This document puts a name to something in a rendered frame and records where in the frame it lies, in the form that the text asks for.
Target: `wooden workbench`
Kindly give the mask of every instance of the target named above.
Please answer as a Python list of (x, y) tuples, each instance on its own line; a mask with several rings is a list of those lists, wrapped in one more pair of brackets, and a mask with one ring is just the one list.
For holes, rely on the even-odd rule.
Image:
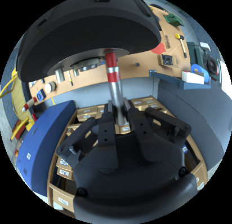
[[(164, 16), (167, 16), (168, 13), (152, 7), (153, 13), (157, 15), (160, 19), (160, 25), (163, 31), (160, 31), (160, 35), (162, 37), (161, 43), (163, 44), (165, 51), (162, 54), (175, 56), (176, 57), (176, 67), (166, 67), (158, 64), (158, 56), (156, 53), (152, 51), (146, 51), (133, 55), (126, 55), (118, 58), (118, 67), (120, 69), (121, 79), (126, 78), (138, 78), (138, 77), (149, 77), (149, 70), (156, 70), (156, 72), (161, 74), (166, 74), (168, 76), (173, 77), (182, 77), (182, 71), (191, 72), (191, 64), (190, 64), (190, 56), (188, 51), (188, 46), (185, 40), (183, 40), (183, 44), (185, 47), (185, 51), (187, 54), (187, 59), (184, 57), (184, 52), (181, 46), (181, 42), (179, 39), (175, 37), (175, 33), (184, 36), (180, 27), (174, 27), (173, 25), (167, 23)], [(168, 36), (170, 49), (167, 48), (165, 37)], [(94, 84), (99, 84), (103, 82), (107, 82), (108, 78), (106, 75), (105, 64), (98, 66), (95, 69), (80, 72), (79, 76), (74, 77), (73, 70), (70, 71), (70, 76), (73, 81), (73, 86), (68, 79), (67, 72), (64, 72), (65, 81), (57, 84), (56, 76), (48, 76), (44, 78), (45, 83), (43, 84), (41, 80), (38, 80), (33, 87), (30, 88), (30, 93), (32, 97), (36, 97), (36, 93), (38, 90), (43, 89), (45, 92), (45, 84), (51, 81), (54, 81), (57, 85), (55, 91), (46, 94), (46, 98), (43, 99), (40, 103), (45, 100), (51, 99), (57, 95), (66, 93), (71, 90), (78, 89), (80, 87), (86, 87)]]

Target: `yellow pipe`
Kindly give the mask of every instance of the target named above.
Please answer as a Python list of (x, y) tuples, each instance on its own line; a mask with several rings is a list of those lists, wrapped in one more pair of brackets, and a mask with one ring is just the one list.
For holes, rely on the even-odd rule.
[(3, 92), (4, 92), (6, 89), (8, 90), (8, 85), (9, 85), (12, 81), (14, 81), (16, 78), (17, 78), (17, 72), (16, 72), (15, 76), (7, 83), (7, 85), (4, 87), (4, 89), (0, 92), (0, 98), (3, 98), (5, 95), (7, 95), (8, 93), (10, 93), (10, 92), (12, 91), (12, 90), (10, 90), (9, 92), (6, 92), (6, 93), (2, 96)]
[(28, 120), (29, 120), (29, 118), (26, 117), (26, 119), (25, 119), (23, 122), (21, 122), (19, 126), (17, 126), (17, 127), (15, 128), (15, 130), (14, 130), (12, 136), (11, 136), (11, 141), (13, 140), (13, 138), (15, 137), (15, 135), (18, 133), (18, 131), (21, 129), (21, 127), (22, 127)]

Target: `white label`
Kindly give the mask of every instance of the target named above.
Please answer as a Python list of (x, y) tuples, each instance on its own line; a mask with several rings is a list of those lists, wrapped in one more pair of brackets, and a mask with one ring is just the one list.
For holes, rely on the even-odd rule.
[(204, 187), (204, 181), (198, 186), (197, 190), (201, 190)]
[(28, 155), (26, 157), (30, 160), (31, 155), (28, 153)]
[(128, 131), (128, 130), (131, 130), (130, 127), (124, 127), (122, 128), (123, 131)]
[(68, 163), (65, 160), (63, 160), (63, 159), (60, 160), (60, 164), (68, 166)]
[(65, 200), (63, 200), (62, 198), (58, 197), (58, 201), (61, 202), (64, 205), (67, 205), (67, 207), (69, 206), (69, 203)]
[(183, 150), (184, 152), (187, 151), (187, 147), (182, 148), (182, 150)]
[(61, 169), (60, 169), (60, 174), (61, 174), (61, 175), (65, 175), (66, 177), (69, 176), (69, 173), (68, 173), (68, 172), (63, 171), (63, 170), (61, 170)]

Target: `blue bin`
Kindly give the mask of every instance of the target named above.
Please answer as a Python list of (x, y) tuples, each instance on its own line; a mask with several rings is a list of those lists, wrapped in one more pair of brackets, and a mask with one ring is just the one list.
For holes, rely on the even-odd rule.
[(193, 64), (191, 66), (191, 73), (194, 73), (194, 69), (197, 69), (198, 72), (203, 72), (204, 73), (204, 82), (205, 83), (207, 83), (209, 81), (209, 73), (204, 68), (202, 68), (198, 64)]

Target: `gray tiled floor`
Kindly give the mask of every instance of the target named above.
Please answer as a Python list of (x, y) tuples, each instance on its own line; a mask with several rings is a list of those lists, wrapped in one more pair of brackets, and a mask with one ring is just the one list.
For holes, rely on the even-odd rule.
[[(145, 0), (145, 1), (148, 1), (148, 2), (153, 2), (153, 3), (156, 3), (158, 5), (163, 5), (167, 2), (165, 0)], [(167, 9), (169, 9), (170, 11), (172, 11), (174, 14), (177, 14), (178, 16), (181, 16), (181, 14), (179, 14), (176, 10), (172, 9), (171, 7), (168, 7)], [(189, 33), (192, 32), (195, 28), (196, 28), (196, 23), (187, 15), (187, 14), (182, 14), (181, 18), (183, 18), (183, 20), (186, 20), (186, 25), (185, 25), (185, 28), (182, 28), (183, 32), (184, 31), (188, 31)], [(191, 41), (191, 39), (194, 39), (195, 41), (198, 41), (196, 43), (199, 43), (199, 41), (201, 41), (201, 39), (199, 39), (199, 36), (196, 36), (195, 35), (189, 35), (189, 38), (187, 39), (188, 41)], [(20, 44), (20, 41), (17, 43), (15, 49), (17, 49), (19, 47), (19, 44)], [(15, 61), (11, 58), (13, 56), (13, 54), (10, 56), (9, 58), (9, 62), (8, 62), (8, 65), (10, 66), (10, 68), (12, 69), (14, 67), (14, 63)], [(9, 77), (9, 74), (7, 75), (7, 79), (5, 79), (5, 81), (2, 81), (3, 84), (6, 83), (6, 81), (8, 80), (8, 77)], [(7, 153), (7, 156), (9, 157), (10, 161), (12, 162), (14, 168), (16, 169), (16, 156), (14, 155), (14, 150), (15, 148), (17, 147), (17, 141), (16, 139), (14, 138), (13, 142), (11, 143), (10, 142), (10, 137), (12, 135), (12, 123), (15, 124), (15, 120), (12, 121), (12, 123), (9, 123), (7, 121), (7, 117), (6, 117), (6, 113), (5, 113), (5, 108), (3, 106), (3, 102), (10, 102), (9, 99), (1, 99), (0, 100), (0, 131), (1, 131), (1, 135), (2, 135), (2, 140), (3, 140), (3, 143), (5, 145), (5, 149), (6, 149), (6, 153)], [(210, 171), (208, 171), (208, 179), (210, 180), (213, 176), (213, 174), (215, 173), (215, 171), (217, 170), (220, 162), (218, 162), (217, 165), (215, 165)], [(39, 194), (36, 194), (40, 199), (42, 199), (45, 203), (48, 204), (48, 201), (47, 201), (47, 197), (44, 197), (44, 196), (41, 196)], [(54, 203), (54, 208), (55, 209), (63, 209), (61, 206), (59, 206), (58, 204)]]

